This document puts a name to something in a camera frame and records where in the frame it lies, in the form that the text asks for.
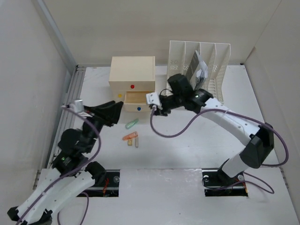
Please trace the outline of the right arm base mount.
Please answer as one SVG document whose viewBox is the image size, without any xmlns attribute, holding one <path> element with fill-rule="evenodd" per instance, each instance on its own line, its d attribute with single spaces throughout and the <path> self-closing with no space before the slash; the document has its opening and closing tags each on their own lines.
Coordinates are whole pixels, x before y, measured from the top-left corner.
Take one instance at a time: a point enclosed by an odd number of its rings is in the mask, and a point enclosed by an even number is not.
<svg viewBox="0 0 300 225">
<path fill-rule="evenodd" d="M 223 181 L 219 178 L 216 168 L 202 169 L 202 185 L 204 186 L 204 194 L 206 197 L 248 197 L 243 172 L 238 173 L 233 178 L 229 178 L 227 181 Z"/>
</svg>

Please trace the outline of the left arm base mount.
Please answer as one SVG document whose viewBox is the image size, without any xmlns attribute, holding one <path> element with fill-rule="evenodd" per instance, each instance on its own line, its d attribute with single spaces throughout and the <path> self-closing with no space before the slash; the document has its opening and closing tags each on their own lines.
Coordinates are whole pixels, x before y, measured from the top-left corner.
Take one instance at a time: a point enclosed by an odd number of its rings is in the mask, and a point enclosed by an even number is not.
<svg viewBox="0 0 300 225">
<path fill-rule="evenodd" d="M 84 192 L 89 197 L 118 197 L 120 184 L 120 170 L 108 170 L 105 180 L 101 184 L 96 184 Z"/>
</svg>

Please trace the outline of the orange highlighter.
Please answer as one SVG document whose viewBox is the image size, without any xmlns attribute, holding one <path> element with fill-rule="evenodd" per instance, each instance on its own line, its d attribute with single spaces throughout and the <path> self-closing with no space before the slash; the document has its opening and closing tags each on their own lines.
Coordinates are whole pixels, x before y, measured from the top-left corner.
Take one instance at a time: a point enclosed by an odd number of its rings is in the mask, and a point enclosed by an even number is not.
<svg viewBox="0 0 300 225">
<path fill-rule="evenodd" d="M 138 133 L 137 132 L 133 132 L 133 133 L 130 133 L 126 136 L 124 136 L 122 138 L 123 141 L 127 141 L 127 140 L 130 140 L 130 139 L 134 139 L 134 138 L 137 138 L 138 137 Z"/>
</svg>

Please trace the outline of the small yellow eraser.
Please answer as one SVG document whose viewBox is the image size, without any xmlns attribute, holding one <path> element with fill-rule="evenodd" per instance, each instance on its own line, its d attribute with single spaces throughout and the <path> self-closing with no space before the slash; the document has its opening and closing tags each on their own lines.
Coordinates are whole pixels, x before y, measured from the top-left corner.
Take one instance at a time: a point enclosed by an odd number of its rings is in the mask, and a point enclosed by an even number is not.
<svg viewBox="0 0 300 225">
<path fill-rule="evenodd" d="M 127 144 L 128 144 L 128 146 L 132 146 L 133 145 L 133 140 L 132 139 L 128 139 Z"/>
</svg>

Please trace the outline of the green highlighter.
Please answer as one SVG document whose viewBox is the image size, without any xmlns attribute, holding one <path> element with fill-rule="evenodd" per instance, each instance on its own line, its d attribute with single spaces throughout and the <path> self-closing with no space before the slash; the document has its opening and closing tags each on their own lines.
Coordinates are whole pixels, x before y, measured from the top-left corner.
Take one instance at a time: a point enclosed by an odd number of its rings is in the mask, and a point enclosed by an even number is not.
<svg viewBox="0 0 300 225">
<path fill-rule="evenodd" d="M 132 128 L 135 124 L 137 124 L 139 122 L 139 119 L 134 119 L 132 120 L 131 122 L 128 122 L 126 125 L 125 125 L 125 129 L 130 129 Z"/>
</svg>

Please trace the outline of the grey setup guide booklet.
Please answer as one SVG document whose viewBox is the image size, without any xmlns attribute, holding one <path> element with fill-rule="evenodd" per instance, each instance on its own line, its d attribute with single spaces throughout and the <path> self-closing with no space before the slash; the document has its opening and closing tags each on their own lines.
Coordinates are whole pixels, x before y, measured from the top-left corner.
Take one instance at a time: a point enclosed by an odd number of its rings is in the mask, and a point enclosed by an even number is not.
<svg viewBox="0 0 300 225">
<path fill-rule="evenodd" d="M 208 78 L 208 66 L 197 50 L 195 50 L 189 64 L 186 72 L 186 78 L 190 82 L 193 90 L 202 88 Z"/>
</svg>

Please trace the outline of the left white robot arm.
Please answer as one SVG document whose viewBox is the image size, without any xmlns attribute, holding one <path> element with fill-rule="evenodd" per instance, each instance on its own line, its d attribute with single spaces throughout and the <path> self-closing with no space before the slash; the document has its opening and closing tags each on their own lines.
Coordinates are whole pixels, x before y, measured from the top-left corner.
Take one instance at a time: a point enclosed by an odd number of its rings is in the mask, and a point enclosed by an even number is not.
<svg viewBox="0 0 300 225">
<path fill-rule="evenodd" d="M 62 109 L 83 121 L 81 129 L 66 129 L 58 142 L 60 153 L 30 197 L 7 215 L 18 225 L 50 225 L 52 215 L 89 187 L 104 183 L 106 169 L 94 158 L 101 149 L 100 132 L 118 123 L 123 102 L 86 106 L 76 100 Z"/>
</svg>

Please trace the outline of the cream drawer cabinet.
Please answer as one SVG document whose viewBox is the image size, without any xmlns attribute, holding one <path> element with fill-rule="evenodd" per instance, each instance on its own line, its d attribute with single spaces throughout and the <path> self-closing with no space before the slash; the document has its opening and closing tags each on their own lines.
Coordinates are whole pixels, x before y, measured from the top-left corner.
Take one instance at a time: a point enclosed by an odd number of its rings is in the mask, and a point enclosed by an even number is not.
<svg viewBox="0 0 300 225">
<path fill-rule="evenodd" d="M 113 56 L 109 85 L 115 101 L 127 112 L 148 112 L 146 94 L 155 91 L 154 56 Z"/>
</svg>

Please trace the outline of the grey eraser stick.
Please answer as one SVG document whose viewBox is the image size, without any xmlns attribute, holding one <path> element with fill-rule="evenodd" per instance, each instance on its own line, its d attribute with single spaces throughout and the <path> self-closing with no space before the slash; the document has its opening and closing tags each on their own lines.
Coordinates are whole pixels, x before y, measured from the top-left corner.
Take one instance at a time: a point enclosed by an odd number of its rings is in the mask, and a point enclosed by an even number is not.
<svg viewBox="0 0 300 225">
<path fill-rule="evenodd" d="M 135 147 L 136 148 L 139 147 L 139 138 L 138 137 L 135 138 Z"/>
</svg>

